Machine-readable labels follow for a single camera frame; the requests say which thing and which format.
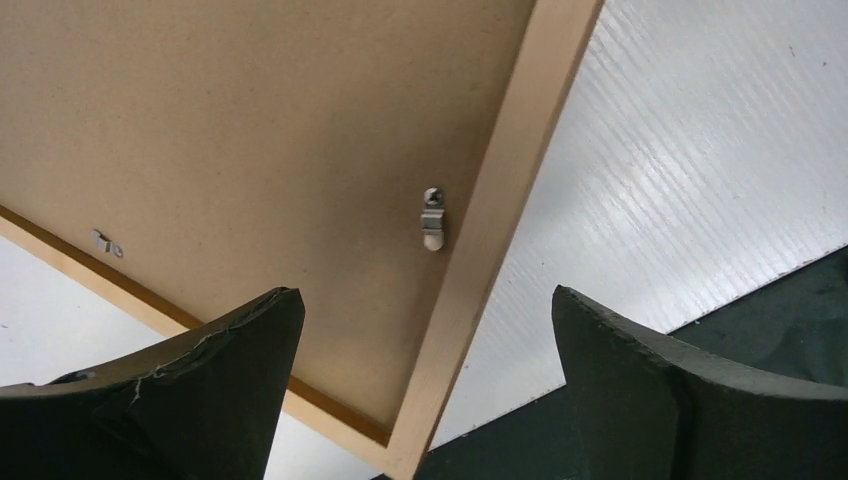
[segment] wooden frame edge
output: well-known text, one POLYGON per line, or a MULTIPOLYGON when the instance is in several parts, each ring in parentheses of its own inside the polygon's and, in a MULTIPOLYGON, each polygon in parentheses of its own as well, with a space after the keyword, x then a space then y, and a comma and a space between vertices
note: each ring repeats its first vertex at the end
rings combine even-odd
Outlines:
MULTIPOLYGON (((602 3, 536 2, 393 430, 290 379, 286 413, 394 479, 412 479, 430 446, 602 3)), ((3 206, 0 236, 162 335, 202 324, 3 206)))
MULTIPOLYGON (((0 236, 166 337, 203 325, 176 305, 2 205, 0 236)), ((382 463, 390 432, 296 377, 289 379, 283 410, 363 460, 382 463)))
POLYGON ((602 5, 536 2, 392 432, 392 478, 429 449, 602 5))

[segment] wood strip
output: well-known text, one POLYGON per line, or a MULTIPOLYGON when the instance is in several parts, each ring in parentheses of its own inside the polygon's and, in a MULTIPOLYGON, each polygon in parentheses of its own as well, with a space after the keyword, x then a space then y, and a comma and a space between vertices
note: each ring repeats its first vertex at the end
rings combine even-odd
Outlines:
POLYGON ((509 248, 601 0, 538 0, 389 442, 386 474, 427 452, 509 248))
MULTIPOLYGON (((3 206, 0 235, 166 337, 203 325, 117 270, 3 206)), ((389 432, 295 377, 289 379, 283 410, 371 464, 382 463, 389 432)))

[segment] metal clip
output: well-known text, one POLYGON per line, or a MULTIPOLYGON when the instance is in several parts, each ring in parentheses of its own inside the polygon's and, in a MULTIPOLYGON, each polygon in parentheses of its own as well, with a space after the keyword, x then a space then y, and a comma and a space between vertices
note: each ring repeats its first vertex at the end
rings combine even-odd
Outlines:
POLYGON ((122 258, 124 256, 124 251, 115 244, 115 242, 109 240, 99 230, 91 231, 91 238, 97 242, 97 249, 104 253, 111 253, 118 258, 122 258))
POLYGON ((431 252, 441 250, 445 245, 444 217, 444 193, 439 188, 428 188, 424 192, 421 232, 424 233, 424 246, 431 252))

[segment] silver metal hardware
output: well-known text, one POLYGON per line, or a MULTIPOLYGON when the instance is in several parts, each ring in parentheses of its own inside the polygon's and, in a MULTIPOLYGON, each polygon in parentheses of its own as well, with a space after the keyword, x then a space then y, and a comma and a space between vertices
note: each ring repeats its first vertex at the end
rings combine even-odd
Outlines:
POLYGON ((91 238, 97 242, 97 249, 104 253, 111 253, 118 258, 122 258, 124 256, 124 251, 115 244, 115 242, 109 240, 99 230, 91 231, 91 238))
POLYGON ((424 192, 424 210, 421 212, 421 232, 424 246, 435 252, 445 245, 444 231, 445 194, 439 188, 428 188, 424 192))

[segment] black plastic part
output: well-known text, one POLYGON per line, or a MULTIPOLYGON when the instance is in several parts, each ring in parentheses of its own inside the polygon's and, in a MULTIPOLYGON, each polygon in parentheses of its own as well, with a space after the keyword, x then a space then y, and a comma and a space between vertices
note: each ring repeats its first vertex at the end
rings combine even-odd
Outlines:
POLYGON ((553 318, 594 480, 848 478, 848 389, 712 355, 562 287, 553 318))
POLYGON ((276 289, 44 386, 0 388, 0 478, 262 479, 303 326, 276 289))

